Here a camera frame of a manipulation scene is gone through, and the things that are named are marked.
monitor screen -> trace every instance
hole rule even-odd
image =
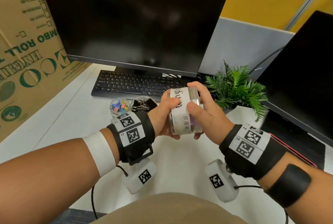
[[[325,142],[333,140],[332,32],[333,15],[314,12],[258,79],[269,108]]]
[[[182,75],[198,72],[225,1],[46,0],[68,55]]]

white armband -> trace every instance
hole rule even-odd
[[[110,146],[100,131],[84,137],[83,140],[93,156],[101,177],[116,167],[116,161]]]

keyboard key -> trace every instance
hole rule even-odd
[[[118,90],[117,89],[116,92],[141,95],[140,91],[132,91],[132,90]]]

cardboard box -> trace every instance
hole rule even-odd
[[[0,142],[88,66],[66,57],[45,0],[0,0]]]

hand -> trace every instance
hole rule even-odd
[[[171,132],[168,115],[170,109],[175,108],[181,100],[179,98],[168,98],[169,91],[170,90],[167,90],[163,93],[160,105],[149,111],[148,116],[154,127],[155,137],[167,135],[179,140],[181,137],[179,135],[173,135]]]
[[[187,110],[202,126],[203,132],[215,144],[220,145],[234,124],[227,118],[223,110],[214,102],[209,90],[199,82],[187,84],[188,87],[196,87],[203,102],[203,108],[193,102],[187,104]]]

